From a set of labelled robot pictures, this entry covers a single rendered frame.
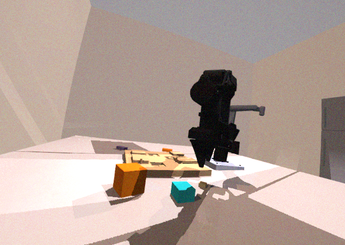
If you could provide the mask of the teal cube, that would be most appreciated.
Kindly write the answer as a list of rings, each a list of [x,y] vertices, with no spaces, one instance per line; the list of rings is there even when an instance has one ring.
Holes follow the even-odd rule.
[[[196,189],[187,181],[172,182],[170,193],[177,203],[195,202]]]

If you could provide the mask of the orange cube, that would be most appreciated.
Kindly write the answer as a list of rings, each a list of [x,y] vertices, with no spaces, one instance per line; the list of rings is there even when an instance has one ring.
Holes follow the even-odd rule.
[[[120,198],[144,193],[147,168],[138,163],[116,164],[113,188]]]

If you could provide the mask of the tan square puzzle board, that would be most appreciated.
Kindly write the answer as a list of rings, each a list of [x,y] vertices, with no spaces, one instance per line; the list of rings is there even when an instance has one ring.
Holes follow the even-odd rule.
[[[198,167],[196,159],[188,158],[181,152],[125,150],[124,154],[125,163],[138,163],[147,168],[147,177],[208,177],[212,172],[206,166]]]

